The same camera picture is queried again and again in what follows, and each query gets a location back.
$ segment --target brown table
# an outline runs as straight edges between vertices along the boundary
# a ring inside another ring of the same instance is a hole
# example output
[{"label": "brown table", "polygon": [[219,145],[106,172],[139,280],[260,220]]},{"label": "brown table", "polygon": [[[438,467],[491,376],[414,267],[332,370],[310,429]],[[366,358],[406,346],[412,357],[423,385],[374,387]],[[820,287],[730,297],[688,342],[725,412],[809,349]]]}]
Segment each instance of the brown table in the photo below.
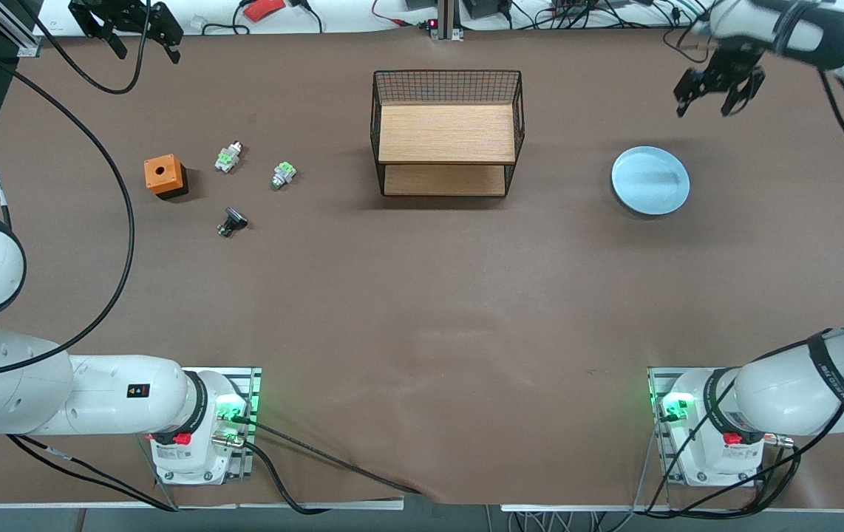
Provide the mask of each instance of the brown table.
[{"label": "brown table", "polygon": [[[51,50],[22,61],[100,135],[134,197],[129,285],[73,351],[262,366],[261,420],[438,502],[627,505],[652,425],[646,367],[743,364],[844,324],[844,137],[817,76],[768,58],[738,117],[710,97],[678,119],[671,91],[689,64],[659,36],[188,38],[178,66],[150,44],[125,97],[88,87]],[[128,80],[132,61],[68,44],[98,80]],[[523,71],[527,138],[509,197],[379,196],[368,128],[381,68]],[[213,171],[235,139],[242,164]],[[686,205],[658,222],[630,218],[609,191],[612,161],[641,144],[671,149],[692,176]],[[189,168],[185,201],[142,185],[142,161],[169,152]],[[273,192],[284,160],[300,175]],[[90,143],[17,83],[0,171],[30,264],[0,327],[67,339],[118,279],[117,188]],[[216,235],[227,206],[251,220],[231,240]],[[131,437],[52,441],[152,486]],[[396,495],[297,452],[273,458],[301,501]],[[243,485],[176,493],[276,501],[260,468]],[[0,437],[0,502],[111,499]],[[844,508],[844,435],[806,455],[783,505]]]}]

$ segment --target black wire basket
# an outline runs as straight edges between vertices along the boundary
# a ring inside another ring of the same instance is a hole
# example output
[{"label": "black wire basket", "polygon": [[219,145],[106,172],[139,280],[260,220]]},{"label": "black wire basket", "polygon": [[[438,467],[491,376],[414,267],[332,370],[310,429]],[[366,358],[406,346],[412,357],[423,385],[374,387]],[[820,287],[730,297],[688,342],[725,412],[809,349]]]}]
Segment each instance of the black wire basket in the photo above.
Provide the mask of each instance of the black wire basket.
[{"label": "black wire basket", "polygon": [[524,141],[520,71],[379,70],[370,140],[384,196],[506,196]]}]

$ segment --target orange block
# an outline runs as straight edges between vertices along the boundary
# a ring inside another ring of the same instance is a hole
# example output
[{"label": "orange block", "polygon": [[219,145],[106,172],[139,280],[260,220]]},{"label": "orange block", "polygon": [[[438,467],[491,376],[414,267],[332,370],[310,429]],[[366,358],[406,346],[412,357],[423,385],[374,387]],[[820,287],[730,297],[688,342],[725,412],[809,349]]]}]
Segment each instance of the orange block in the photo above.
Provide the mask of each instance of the orange block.
[{"label": "orange block", "polygon": [[186,167],[173,154],[146,160],[143,171],[146,173],[146,188],[159,199],[167,200],[188,193]]}]

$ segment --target round plate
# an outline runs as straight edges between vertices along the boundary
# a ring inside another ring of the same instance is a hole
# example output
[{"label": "round plate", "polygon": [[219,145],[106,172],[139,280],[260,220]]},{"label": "round plate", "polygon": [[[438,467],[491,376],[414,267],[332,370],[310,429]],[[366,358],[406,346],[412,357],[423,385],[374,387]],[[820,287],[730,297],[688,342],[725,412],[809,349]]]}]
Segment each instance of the round plate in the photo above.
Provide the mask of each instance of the round plate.
[{"label": "round plate", "polygon": [[688,199],[688,171],[664,149],[626,149],[612,165],[612,188],[625,206],[658,216],[680,208]]}]

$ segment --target silver connector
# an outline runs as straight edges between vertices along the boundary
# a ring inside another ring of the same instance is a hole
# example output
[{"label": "silver connector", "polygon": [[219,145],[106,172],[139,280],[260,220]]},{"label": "silver connector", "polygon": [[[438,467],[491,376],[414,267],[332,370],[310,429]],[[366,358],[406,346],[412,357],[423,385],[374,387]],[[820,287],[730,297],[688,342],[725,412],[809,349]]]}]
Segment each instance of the silver connector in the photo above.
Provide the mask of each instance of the silver connector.
[{"label": "silver connector", "polygon": [[240,437],[240,435],[220,434],[219,432],[216,432],[216,434],[212,435],[212,443],[216,445],[224,445],[225,447],[241,449],[244,447],[244,437]]},{"label": "silver connector", "polygon": [[794,441],[790,437],[781,437],[777,434],[764,434],[763,443],[766,445],[773,445],[783,449],[793,449]]}]

